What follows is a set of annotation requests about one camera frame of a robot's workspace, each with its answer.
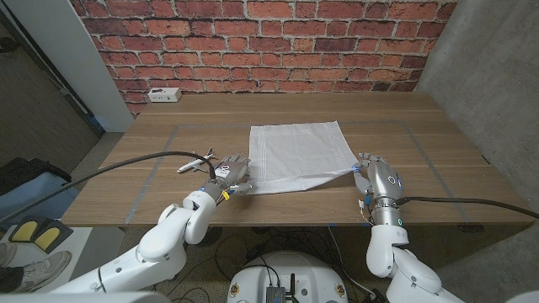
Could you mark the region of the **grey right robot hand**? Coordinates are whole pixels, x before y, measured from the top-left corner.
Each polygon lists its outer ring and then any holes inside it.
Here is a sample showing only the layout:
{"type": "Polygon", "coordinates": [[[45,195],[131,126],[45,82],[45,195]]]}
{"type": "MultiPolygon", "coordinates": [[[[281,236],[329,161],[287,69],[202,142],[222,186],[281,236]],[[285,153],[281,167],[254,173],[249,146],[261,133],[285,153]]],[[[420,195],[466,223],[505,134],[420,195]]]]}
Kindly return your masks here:
{"type": "Polygon", "coordinates": [[[356,188],[370,195],[379,206],[396,206],[403,195],[402,181],[397,171],[384,157],[361,152],[361,160],[353,166],[356,188]]]}

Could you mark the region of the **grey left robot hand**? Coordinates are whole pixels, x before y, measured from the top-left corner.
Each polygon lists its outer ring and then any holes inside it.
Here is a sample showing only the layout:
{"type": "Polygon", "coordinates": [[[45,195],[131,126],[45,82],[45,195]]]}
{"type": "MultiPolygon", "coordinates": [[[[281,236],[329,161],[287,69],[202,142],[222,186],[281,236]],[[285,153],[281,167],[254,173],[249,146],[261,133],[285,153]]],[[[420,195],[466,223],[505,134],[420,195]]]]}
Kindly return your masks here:
{"type": "Polygon", "coordinates": [[[240,153],[227,156],[215,167],[216,183],[221,189],[229,189],[234,194],[245,195],[253,186],[247,182],[250,159],[240,153]]]}

